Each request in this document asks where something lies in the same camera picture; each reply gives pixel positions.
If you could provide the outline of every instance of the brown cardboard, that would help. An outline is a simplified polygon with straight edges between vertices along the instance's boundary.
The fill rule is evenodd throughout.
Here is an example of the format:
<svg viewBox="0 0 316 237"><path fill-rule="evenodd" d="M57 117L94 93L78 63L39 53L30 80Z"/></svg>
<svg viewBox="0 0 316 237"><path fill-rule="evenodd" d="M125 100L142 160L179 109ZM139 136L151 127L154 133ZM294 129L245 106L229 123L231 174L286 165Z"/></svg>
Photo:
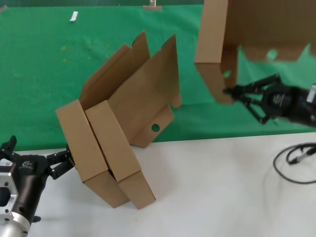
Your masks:
<svg viewBox="0 0 316 237"><path fill-rule="evenodd" d="M162 51L162 54L165 55L165 57L168 57L168 54L170 54L169 60L172 62L170 66L176 67L178 70L175 36L171 37L165 43L165 45L162 47ZM84 110L87 110L104 100L108 100L120 86L123 86L122 84L128 78L130 78L133 73L135 73L138 69L141 70L140 68L145 64L145 62L149 61L149 59L150 53L146 33L142 32L135 39L132 48L130 48L128 45L124 45L84 84L80 96L80 102ZM175 72L174 69L170 70L168 67L169 66L166 67L164 64L155 65L154 63L151 63L149 67L147 66L146 70L155 72L160 69L165 71L164 74L168 74L169 71L173 73L170 74L169 77L174 78L171 78L171 80L164 80L161 83L166 83L166 86L168 86L169 82L173 83L175 80L177 80L178 84L175 90L177 95L170 95L170 103L174 108L179 108L182 104L182 99L180 96L178 71ZM142 75L142 77L146 77L146 80L149 81L149 83L157 83L157 80L150 82L151 76L152 75L149 72L146 75ZM133 83L135 86L144 86L142 84L138 85L135 83L135 81L136 80L134 80ZM146 119L143 121L143 124L154 124L154 121L166 121L163 114L161 115L160 113L157 113L159 109L160 108L157 108L155 115L150 114L152 122ZM138 127L138 131L128 135L128 140L131 145L144 147L144 144L150 144L158 136L159 133L154 133L154 136L148 136L148 131L145 126L141 128Z"/></svg>
<svg viewBox="0 0 316 237"><path fill-rule="evenodd" d="M141 170L108 101L85 111L114 177L120 181Z"/></svg>
<svg viewBox="0 0 316 237"><path fill-rule="evenodd" d="M131 141L168 101L180 94L176 38L172 36L108 99Z"/></svg>
<svg viewBox="0 0 316 237"><path fill-rule="evenodd" d="M233 102L223 89L236 84L239 45L253 61L271 49L275 60L296 61L308 43L315 54L315 7L314 0L205 0L195 64L215 100Z"/></svg>
<svg viewBox="0 0 316 237"><path fill-rule="evenodd" d="M82 181L112 207L155 201L130 144L145 147L170 124L169 103L182 104L176 38L150 57L143 32L84 84L79 101L57 110Z"/></svg>
<svg viewBox="0 0 316 237"><path fill-rule="evenodd" d="M82 182L114 208L126 203L129 199L109 174L80 102L71 102L56 113Z"/></svg>
<svg viewBox="0 0 316 237"><path fill-rule="evenodd" d="M142 171L121 180L118 185L126 193L137 209L153 203L156 199L150 189Z"/></svg>
<svg viewBox="0 0 316 237"><path fill-rule="evenodd" d="M174 119L172 110L167 104L159 111L159 116L150 121L143 129L130 141L137 147L147 147ZM153 124L159 125L159 131L152 130Z"/></svg>
<svg viewBox="0 0 316 237"><path fill-rule="evenodd" d="M81 180L84 182L108 170L80 102L71 102L59 108L56 113Z"/></svg>
<svg viewBox="0 0 316 237"><path fill-rule="evenodd" d="M108 101L85 111L106 162L126 196L141 209L155 197Z"/></svg>
<svg viewBox="0 0 316 237"><path fill-rule="evenodd" d="M88 179L84 184L113 208L129 202L129 198L108 171Z"/></svg>
<svg viewBox="0 0 316 237"><path fill-rule="evenodd" d="M142 32L132 48L123 45L85 84L80 103L84 110L109 97L150 58L146 33Z"/></svg>

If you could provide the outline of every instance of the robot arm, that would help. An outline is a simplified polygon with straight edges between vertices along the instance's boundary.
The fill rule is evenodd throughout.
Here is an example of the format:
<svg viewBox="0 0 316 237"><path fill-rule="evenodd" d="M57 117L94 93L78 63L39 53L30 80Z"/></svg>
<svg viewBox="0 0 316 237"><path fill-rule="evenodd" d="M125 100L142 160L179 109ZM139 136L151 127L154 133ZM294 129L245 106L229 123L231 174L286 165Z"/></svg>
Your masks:
<svg viewBox="0 0 316 237"><path fill-rule="evenodd" d="M276 74L246 86L237 85L224 92L242 102L261 124L265 124L269 119L282 118L316 126L316 86L310 91L287 86ZM263 116L259 115L256 107L262 109Z"/></svg>
<svg viewBox="0 0 316 237"><path fill-rule="evenodd" d="M27 236L31 224L40 221L35 212L48 176L57 179L75 166L68 147L45 157L21 156L13 152L15 145L12 136L0 147L0 216L7 222L2 237Z"/></svg>

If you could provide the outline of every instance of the green backdrop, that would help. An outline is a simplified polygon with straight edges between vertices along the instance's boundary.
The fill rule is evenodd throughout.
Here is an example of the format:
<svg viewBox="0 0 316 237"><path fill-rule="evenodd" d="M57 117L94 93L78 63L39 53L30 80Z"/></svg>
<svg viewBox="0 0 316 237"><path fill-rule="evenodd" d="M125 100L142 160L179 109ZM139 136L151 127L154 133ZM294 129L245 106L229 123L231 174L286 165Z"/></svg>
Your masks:
<svg viewBox="0 0 316 237"><path fill-rule="evenodd" d="M241 104L214 102L193 64L201 12L201 5L165 6L162 12L139 6L9 7L0 13L0 142L14 134L18 150L65 147L55 109L77 99L83 83L142 30L152 54L177 35L183 105L156 141L312 131L285 121L262 126ZM309 88L316 81L308 48L296 63L254 64L242 50L239 62L239 83L277 72L293 85Z"/></svg>

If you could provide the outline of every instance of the metal bracket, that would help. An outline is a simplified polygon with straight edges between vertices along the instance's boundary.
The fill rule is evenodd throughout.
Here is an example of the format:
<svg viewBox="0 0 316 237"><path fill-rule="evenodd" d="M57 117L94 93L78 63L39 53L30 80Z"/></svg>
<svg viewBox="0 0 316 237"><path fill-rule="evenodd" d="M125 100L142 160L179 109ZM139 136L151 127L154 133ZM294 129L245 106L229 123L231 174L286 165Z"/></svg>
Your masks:
<svg viewBox="0 0 316 237"><path fill-rule="evenodd" d="M162 11L162 6L157 6L156 0L150 0L149 6L143 6L143 10Z"/></svg>

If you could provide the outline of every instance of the small white object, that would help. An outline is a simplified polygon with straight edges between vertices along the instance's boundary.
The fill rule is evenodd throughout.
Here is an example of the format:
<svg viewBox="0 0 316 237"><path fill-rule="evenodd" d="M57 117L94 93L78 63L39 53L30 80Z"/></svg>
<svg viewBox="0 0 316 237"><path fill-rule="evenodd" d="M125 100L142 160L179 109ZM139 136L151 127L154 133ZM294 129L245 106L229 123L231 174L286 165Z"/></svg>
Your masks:
<svg viewBox="0 0 316 237"><path fill-rule="evenodd" d="M73 16L71 17L70 21L75 21L77 19L77 16L78 16L78 12L74 11Z"/></svg>
<svg viewBox="0 0 316 237"><path fill-rule="evenodd" d="M306 101L309 103L312 103L314 101L315 95L316 95L316 85L314 84L307 96Z"/></svg>

